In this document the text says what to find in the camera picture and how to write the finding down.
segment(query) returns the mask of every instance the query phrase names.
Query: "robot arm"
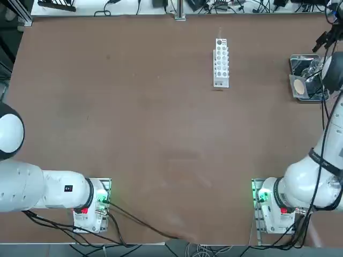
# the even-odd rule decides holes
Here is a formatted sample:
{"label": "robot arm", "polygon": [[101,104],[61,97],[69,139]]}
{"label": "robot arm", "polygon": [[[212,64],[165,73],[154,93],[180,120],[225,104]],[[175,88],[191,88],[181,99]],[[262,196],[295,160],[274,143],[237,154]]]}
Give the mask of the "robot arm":
{"label": "robot arm", "polygon": [[93,232],[107,229],[110,179],[85,178],[73,171],[41,170],[11,160],[24,142],[19,114],[0,103],[0,212],[32,208],[72,208],[74,225]]}
{"label": "robot arm", "polygon": [[[330,92],[343,85],[343,52],[335,52],[322,70],[323,84]],[[295,209],[310,207],[317,184],[323,135],[309,154],[290,165],[284,177],[264,181],[258,198],[268,233],[284,233],[295,220]],[[325,138],[316,208],[343,210],[343,97],[338,99]]]}

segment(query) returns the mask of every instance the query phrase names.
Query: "metal frame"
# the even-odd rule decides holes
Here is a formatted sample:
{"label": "metal frame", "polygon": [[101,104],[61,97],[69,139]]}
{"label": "metal frame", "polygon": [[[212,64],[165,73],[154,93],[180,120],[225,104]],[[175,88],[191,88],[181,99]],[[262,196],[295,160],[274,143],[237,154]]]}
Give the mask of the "metal frame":
{"label": "metal frame", "polygon": [[8,0],[11,6],[15,9],[18,16],[23,20],[24,26],[32,26],[32,17],[28,10],[23,6],[20,0]]}
{"label": "metal frame", "polygon": [[262,242],[262,233],[267,233],[265,229],[265,223],[263,218],[263,213],[261,210],[260,203],[258,201],[258,191],[262,188],[263,182],[265,178],[253,178],[251,180],[251,188],[252,188],[252,198],[253,198],[253,207],[255,212],[255,222],[256,222],[256,237],[257,237],[257,244],[258,246],[266,246],[268,244],[263,244]]}
{"label": "metal frame", "polygon": [[177,0],[175,20],[186,20],[186,15],[183,13],[183,0]]}

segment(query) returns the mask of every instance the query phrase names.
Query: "tabletop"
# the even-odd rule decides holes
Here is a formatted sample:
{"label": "tabletop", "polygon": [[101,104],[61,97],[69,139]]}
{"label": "tabletop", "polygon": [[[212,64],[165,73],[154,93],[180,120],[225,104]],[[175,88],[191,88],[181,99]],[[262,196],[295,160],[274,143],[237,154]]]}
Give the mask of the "tabletop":
{"label": "tabletop", "polygon": [[[310,53],[328,28],[318,14],[39,19],[25,29],[6,99],[26,129],[15,159],[112,178],[113,202],[190,242],[245,245],[251,179],[282,176],[321,135],[319,104],[291,96],[289,57]],[[219,37],[230,51],[225,90],[212,87]],[[70,242],[22,213],[0,215],[3,243]],[[117,218],[127,242],[166,240]],[[342,245],[339,220],[314,215],[326,245]]]}

